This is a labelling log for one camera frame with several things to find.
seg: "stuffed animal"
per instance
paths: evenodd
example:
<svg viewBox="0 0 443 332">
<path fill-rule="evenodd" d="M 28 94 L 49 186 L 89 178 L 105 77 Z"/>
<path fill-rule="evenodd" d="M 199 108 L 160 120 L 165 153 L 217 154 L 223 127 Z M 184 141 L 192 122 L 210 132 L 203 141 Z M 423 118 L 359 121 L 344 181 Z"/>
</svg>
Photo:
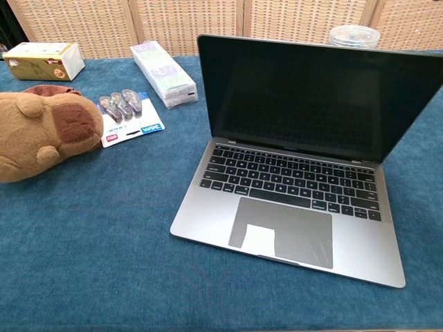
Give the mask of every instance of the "stuffed animal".
<svg viewBox="0 0 443 332">
<path fill-rule="evenodd" d="M 102 115 L 80 92 L 34 86 L 0 93 L 0 183 L 40 174 L 100 146 Z"/>
</svg>

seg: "laptop lid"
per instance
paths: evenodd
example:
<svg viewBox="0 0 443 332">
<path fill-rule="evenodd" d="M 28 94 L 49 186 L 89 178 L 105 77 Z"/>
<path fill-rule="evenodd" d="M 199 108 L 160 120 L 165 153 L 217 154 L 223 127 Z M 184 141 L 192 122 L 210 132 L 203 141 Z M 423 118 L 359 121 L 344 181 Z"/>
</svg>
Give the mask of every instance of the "laptop lid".
<svg viewBox="0 0 443 332">
<path fill-rule="evenodd" d="M 213 137 L 380 163 L 443 84 L 443 56 L 198 38 Z"/>
</svg>

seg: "wicker panel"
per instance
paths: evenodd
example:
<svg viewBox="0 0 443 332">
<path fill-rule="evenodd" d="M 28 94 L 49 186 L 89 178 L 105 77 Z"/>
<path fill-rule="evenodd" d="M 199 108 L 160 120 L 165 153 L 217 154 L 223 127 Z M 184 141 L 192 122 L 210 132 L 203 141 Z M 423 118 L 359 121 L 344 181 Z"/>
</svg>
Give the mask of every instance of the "wicker panel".
<svg viewBox="0 0 443 332">
<path fill-rule="evenodd" d="M 171 55 L 194 55 L 201 33 L 241 35 L 243 0 L 129 0 L 138 38 Z"/>
<path fill-rule="evenodd" d="M 77 42 L 85 58 L 131 57 L 127 0 L 8 0 L 30 41 Z"/>
<path fill-rule="evenodd" d="M 443 49 L 443 1 L 382 1 L 379 18 L 371 24 L 381 33 L 379 48 Z"/>
<path fill-rule="evenodd" d="M 366 0 L 246 0 L 247 37 L 327 43 L 330 30 L 360 24 Z"/>
</svg>

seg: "trackpad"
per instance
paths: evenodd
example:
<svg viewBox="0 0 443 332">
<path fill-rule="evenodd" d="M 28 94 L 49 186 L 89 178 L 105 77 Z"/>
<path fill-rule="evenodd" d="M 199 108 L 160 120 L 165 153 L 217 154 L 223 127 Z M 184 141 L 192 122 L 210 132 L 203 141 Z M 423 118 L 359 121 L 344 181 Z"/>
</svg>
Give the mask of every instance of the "trackpad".
<svg viewBox="0 0 443 332">
<path fill-rule="evenodd" d="M 254 255 L 332 268 L 332 216 L 242 197 L 229 245 Z"/>
</svg>

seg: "brown nose patch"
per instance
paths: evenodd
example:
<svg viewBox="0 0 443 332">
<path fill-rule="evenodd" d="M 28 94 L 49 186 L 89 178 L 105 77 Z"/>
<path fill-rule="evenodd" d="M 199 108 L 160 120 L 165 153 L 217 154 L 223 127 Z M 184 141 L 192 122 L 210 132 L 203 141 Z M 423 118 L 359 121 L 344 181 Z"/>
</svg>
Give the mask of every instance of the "brown nose patch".
<svg viewBox="0 0 443 332">
<path fill-rule="evenodd" d="M 55 128 L 63 143 L 77 143 L 94 135 L 96 124 L 89 112 L 78 104 L 52 108 Z"/>
</svg>

